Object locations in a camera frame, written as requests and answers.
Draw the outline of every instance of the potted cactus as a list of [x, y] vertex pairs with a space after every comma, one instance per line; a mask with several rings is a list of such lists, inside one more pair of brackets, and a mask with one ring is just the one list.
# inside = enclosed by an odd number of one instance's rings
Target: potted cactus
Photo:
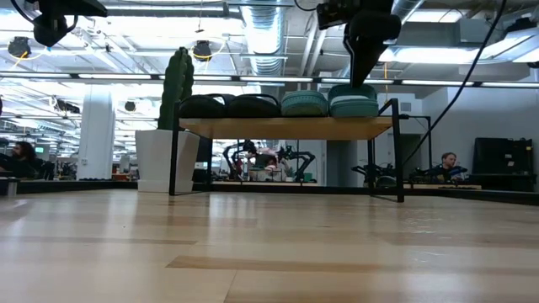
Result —
[[[140, 179], [138, 189], [143, 192], [168, 192], [170, 172], [170, 150], [174, 104], [192, 94], [193, 63], [188, 51], [180, 47], [168, 62], [163, 84], [163, 97], [159, 109], [159, 121], [156, 130], [139, 130], [135, 133], [136, 156]], [[176, 191], [189, 192], [195, 169], [199, 137], [181, 131], [178, 136], [178, 170]]]

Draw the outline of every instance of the teal cushion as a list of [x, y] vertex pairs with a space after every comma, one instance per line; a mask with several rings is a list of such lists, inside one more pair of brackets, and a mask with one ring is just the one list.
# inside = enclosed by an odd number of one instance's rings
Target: teal cushion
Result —
[[332, 117], [376, 117], [378, 102], [371, 99], [340, 100], [331, 104]]
[[363, 96], [368, 99], [377, 99], [376, 90], [366, 84], [361, 85], [359, 88], [352, 88], [349, 84], [335, 85], [328, 92], [329, 102], [338, 96]]
[[281, 113], [288, 117], [319, 117], [328, 115], [328, 101], [319, 92], [298, 91], [281, 101]]

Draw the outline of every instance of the white column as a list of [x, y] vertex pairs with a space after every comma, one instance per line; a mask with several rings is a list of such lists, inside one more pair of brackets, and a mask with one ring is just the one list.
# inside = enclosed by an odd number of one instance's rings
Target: white column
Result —
[[86, 85], [78, 150], [77, 179], [110, 179], [115, 138], [115, 102], [111, 86]]

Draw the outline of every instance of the wooden tabletop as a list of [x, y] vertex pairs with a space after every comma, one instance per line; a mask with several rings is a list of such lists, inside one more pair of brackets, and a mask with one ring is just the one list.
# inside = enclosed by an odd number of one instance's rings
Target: wooden tabletop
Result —
[[392, 126], [391, 117], [180, 119], [181, 127], [211, 139], [370, 140]]

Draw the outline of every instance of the person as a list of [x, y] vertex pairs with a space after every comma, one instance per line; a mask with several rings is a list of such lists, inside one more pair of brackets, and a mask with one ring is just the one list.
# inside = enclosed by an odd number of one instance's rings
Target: person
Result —
[[17, 178], [34, 178], [36, 154], [34, 147], [25, 141], [15, 143], [11, 157], [3, 155], [0, 159], [0, 171], [11, 172]]
[[454, 152], [446, 152], [441, 155], [441, 164], [432, 169], [431, 175], [433, 175], [435, 179], [440, 182], [462, 180], [462, 170], [455, 169], [455, 164], [456, 154]]

